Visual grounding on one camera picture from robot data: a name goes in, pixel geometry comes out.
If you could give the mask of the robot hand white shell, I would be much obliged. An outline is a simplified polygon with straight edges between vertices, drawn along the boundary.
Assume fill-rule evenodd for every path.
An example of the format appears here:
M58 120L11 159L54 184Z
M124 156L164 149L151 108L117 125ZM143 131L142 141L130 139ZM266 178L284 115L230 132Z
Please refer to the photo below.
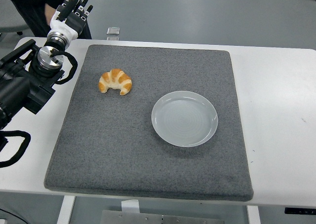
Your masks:
M93 6L85 8L88 0L64 0L50 22L47 38L59 37L65 44L77 39L82 33Z

